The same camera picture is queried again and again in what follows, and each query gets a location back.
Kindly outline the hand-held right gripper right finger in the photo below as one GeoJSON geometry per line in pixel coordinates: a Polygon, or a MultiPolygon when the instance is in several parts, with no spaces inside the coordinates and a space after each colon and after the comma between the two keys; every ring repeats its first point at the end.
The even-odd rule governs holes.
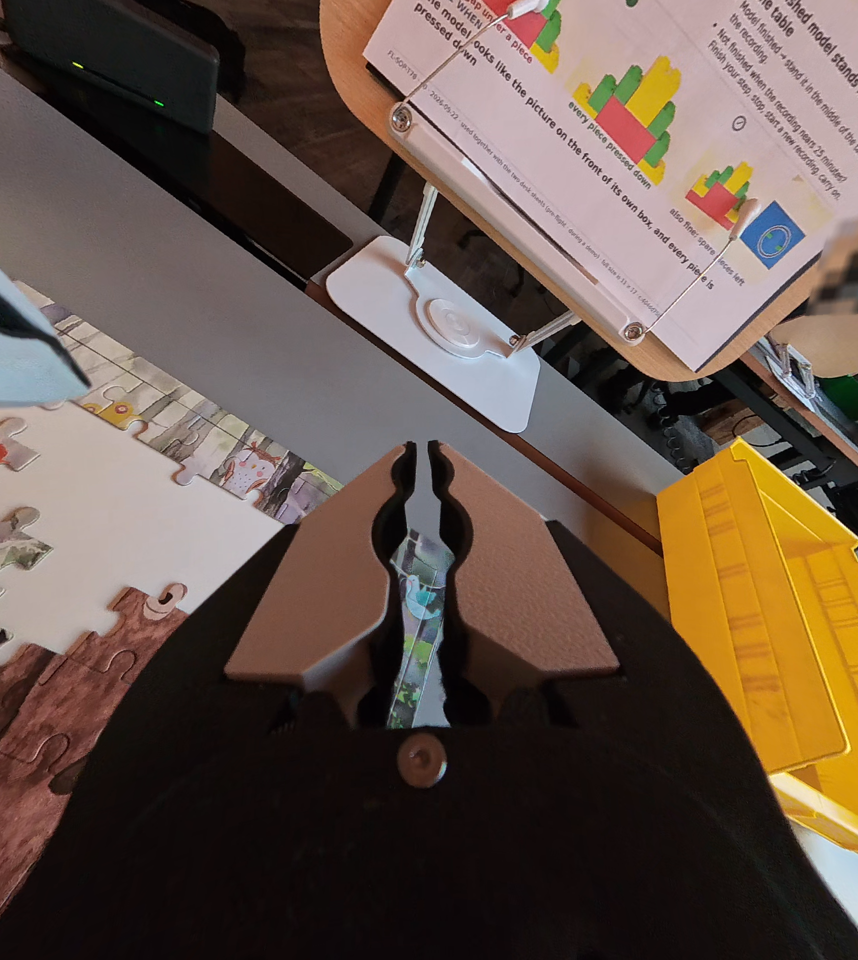
{"type": "Polygon", "coordinates": [[[548,521],[453,446],[427,451],[453,555],[438,652],[448,724],[486,725],[516,690],[617,674],[548,521]]]}

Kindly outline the white puzzle backing board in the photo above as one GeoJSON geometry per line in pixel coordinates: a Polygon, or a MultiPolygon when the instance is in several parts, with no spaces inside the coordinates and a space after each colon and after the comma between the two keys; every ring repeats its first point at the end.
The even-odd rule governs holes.
{"type": "Polygon", "coordinates": [[[0,410],[0,647],[65,652],[127,588],[191,613],[283,525],[74,406],[0,410]]]}

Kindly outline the yellow plastic bin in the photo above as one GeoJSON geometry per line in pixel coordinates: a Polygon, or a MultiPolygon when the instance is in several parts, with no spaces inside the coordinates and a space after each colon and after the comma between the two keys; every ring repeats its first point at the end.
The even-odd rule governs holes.
{"type": "Polygon", "coordinates": [[[561,682],[568,714],[765,863],[789,821],[858,854],[858,537],[741,440],[658,519],[670,620],[566,547],[621,668],[561,682]]]}

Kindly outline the wooden document stand white base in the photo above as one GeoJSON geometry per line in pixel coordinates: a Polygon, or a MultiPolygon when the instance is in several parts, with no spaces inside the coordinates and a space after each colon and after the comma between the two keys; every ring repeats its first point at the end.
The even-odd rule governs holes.
{"type": "MultiPolygon", "coordinates": [[[[714,373],[773,330],[810,296],[816,284],[818,260],[828,251],[832,235],[846,222],[855,220],[841,223],[819,256],[705,367],[691,370],[649,333],[634,346],[616,341],[607,327],[574,308],[511,240],[464,203],[443,177],[413,157],[390,134],[388,122],[394,117],[389,112],[391,107],[399,107],[400,121],[406,126],[410,126],[412,114],[403,106],[399,91],[367,66],[363,55],[390,3],[321,2],[319,29],[326,66],[340,98],[400,160],[423,176],[423,201],[408,243],[370,244],[327,281],[329,294],[345,312],[507,431],[519,433],[527,425],[538,378],[535,344],[557,329],[583,323],[619,354],[658,378],[681,380],[714,373]],[[565,312],[534,333],[513,334],[470,295],[445,280],[441,271],[430,264],[424,241],[439,195],[520,262],[565,305],[565,312]]],[[[523,17],[541,7],[541,2],[511,3],[505,13],[508,19],[523,17]]]]}

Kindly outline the green object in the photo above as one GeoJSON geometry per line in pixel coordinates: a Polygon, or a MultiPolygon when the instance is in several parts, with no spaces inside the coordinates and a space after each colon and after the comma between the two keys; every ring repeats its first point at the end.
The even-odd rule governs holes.
{"type": "Polygon", "coordinates": [[[819,377],[819,388],[842,414],[858,424],[858,379],[853,375],[819,377]]]}

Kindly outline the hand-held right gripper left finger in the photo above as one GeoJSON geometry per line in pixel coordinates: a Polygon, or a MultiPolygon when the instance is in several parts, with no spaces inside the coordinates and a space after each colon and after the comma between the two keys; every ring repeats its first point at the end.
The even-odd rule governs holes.
{"type": "Polygon", "coordinates": [[[416,444],[389,450],[295,526],[224,675],[321,691],[349,724],[384,727],[404,626],[392,559],[407,539],[416,444]]]}

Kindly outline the wooden desk with black frame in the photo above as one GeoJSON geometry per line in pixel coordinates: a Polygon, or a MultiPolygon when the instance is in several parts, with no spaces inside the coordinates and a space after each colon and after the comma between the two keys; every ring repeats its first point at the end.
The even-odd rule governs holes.
{"type": "Polygon", "coordinates": [[[741,357],[741,362],[773,390],[786,409],[795,411],[830,444],[828,456],[845,458],[858,469],[858,427],[829,401],[818,383],[818,378],[858,374],[858,315],[800,315],[776,326],[766,337],[790,344],[811,362],[817,397],[803,400],[784,386],[764,361],[759,341],[741,357]]]}

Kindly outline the partly assembled jigsaw puzzle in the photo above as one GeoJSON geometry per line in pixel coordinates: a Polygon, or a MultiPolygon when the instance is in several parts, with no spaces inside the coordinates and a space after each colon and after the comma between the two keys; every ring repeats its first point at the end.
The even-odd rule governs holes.
{"type": "MultiPolygon", "coordinates": [[[[50,551],[25,533],[38,518],[24,507],[0,519],[0,570],[31,568],[50,551]]],[[[156,595],[126,585],[109,606],[112,630],[82,634],[64,654],[27,643],[0,664],[0,913],[60,822],[111,714],[187,618],[179,607],[187,593],[181,582],[156,595]]],[[[0,629],[0,644],[8,638],[0,629]]]]}

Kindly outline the jigsaw puzzle piece with bird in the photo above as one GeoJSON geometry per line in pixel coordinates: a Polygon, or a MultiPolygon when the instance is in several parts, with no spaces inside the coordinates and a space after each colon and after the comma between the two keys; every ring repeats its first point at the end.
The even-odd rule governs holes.
{"type": "Polygon", "coordinates": [[[447,572],[444,544],[410,530],[394,553],[403,625],[403,654],[392,690],[389,729],[448,726],[438,654],[444,638],[447,572]]]}

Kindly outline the small white clip holder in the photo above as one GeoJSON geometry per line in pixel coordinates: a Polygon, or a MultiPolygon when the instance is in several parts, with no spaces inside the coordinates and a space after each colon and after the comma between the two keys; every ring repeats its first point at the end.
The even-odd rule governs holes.
{"type": "Polygon", "coordinates": [[[769,370],[799,399],[814,401],[818,385],[811,362],[790,343],[774,342],[766,337],[758,342],[769,370]]]}

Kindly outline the black box with green lights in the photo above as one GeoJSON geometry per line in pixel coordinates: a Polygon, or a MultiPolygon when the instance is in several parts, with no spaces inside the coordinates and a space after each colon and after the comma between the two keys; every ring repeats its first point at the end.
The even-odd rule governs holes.
{"type": "Polygon", "coordinates": [[[53,68],[211,132],[220,58],[212,45],[138,2],[3,1],[16,48],[53,68]]]}

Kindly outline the printed instruction sheet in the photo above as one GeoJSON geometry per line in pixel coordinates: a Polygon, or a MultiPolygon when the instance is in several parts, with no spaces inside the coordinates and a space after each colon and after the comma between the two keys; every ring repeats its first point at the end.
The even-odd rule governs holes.
{"type": "Polygon", "coordinates": [[[704,368],[858,218],[858,2],[390,2],[393,139],[562,292],[704,368]]]}

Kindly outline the grey desk with dark cutout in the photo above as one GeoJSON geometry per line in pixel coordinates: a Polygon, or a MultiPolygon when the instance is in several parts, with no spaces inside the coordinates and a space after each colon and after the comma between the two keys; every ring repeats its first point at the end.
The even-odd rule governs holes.
{"type": "Polygon", "coordinates": [[[202,138],[98,88],[113,126],[0,70],[0,264],[327,474],[406,440],[455,447],[598,552],[659,553],[656,496],[682,477],[545,363],[512,434],[292,274],[172,170],[202,138]]]}

